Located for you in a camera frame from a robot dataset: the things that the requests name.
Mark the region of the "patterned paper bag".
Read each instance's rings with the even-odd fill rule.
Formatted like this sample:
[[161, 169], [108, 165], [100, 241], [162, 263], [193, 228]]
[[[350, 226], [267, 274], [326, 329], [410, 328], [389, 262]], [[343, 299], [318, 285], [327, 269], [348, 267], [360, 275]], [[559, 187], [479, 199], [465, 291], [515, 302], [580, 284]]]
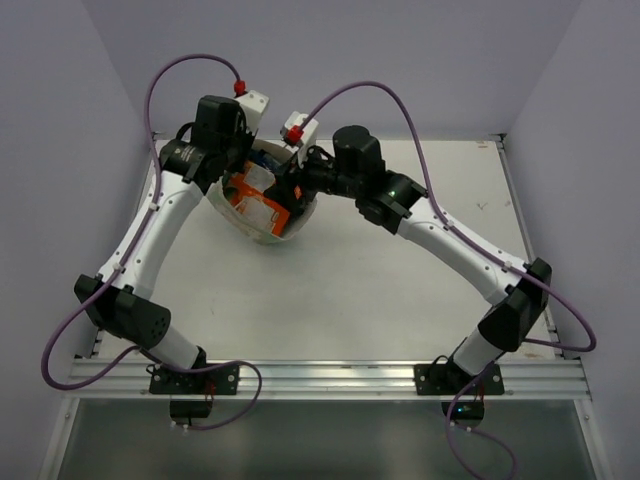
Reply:
[[287, 148], [266, 140], [256, 140], [239, 173], [225, 173], [206, 194], [213, 208], [254, 242], [269, 245], [291, 240], [308, 223], [317, 200], [304, 197], [297, 187], [296, 204], [266, 196], [276, 185], [275, 169], [292, 156]]

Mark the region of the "orange snack packet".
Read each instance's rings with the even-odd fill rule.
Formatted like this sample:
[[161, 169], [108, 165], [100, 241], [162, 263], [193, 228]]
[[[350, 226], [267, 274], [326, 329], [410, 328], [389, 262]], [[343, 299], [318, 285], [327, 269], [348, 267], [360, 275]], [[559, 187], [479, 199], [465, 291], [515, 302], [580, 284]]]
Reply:
[[271, 171], [246, 162], [242, 173], [232, 174], [223, 186], [225, 198], [233, 209], [251, 226], [266, 233], [280, 236], [286, 226], [290, 212], [265, 192], [275, 185]]

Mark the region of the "blue snack packet large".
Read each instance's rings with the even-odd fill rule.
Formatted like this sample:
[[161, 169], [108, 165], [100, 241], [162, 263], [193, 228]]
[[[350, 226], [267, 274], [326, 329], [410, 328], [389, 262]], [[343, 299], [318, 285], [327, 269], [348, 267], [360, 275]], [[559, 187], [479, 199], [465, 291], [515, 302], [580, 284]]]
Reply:
[[252, 163], [271, 172], [276, 172], [281, 166], [281, 163], [273, 155], [264, 150], [251, 150], [248, 159]]

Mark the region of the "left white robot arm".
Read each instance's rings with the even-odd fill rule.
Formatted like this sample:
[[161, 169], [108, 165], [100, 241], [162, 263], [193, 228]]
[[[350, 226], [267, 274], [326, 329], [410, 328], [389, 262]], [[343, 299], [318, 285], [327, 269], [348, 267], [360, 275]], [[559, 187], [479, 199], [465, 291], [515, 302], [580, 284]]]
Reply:
[[224, 173], [242, 165], [268, 105], [268, 97], [254, 90], [233, 99], [202, 97], [190, 130], [152, 148], [150, 189], [115, 252], [97, 274], [80, 276], [74, 286], [96, 327], [173, 366], [172, 379], [185, 392], [207, 383], [202, 350], [151, 297], [186, 219]]

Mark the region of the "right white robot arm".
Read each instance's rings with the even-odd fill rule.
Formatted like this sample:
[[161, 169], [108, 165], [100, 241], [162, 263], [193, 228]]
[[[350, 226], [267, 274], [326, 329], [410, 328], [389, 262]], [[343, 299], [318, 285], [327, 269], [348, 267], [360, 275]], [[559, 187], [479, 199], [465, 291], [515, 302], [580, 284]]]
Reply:
[[363, 126], [337, 130], [331, 152], [306, 138], [285, 146], [288, 158], [269, 197], [294, 209], [319, 193], [352, 199], [367, 221], [433, 254], [488, 302], [487, 313], [449, 357], [451, 389], [470, 391], [488, 364], [520, 348], [548, 304], [548, 263], [511, 255], [458, 222], [437, 206], [430, 188], [387, 167], [379, 140]]

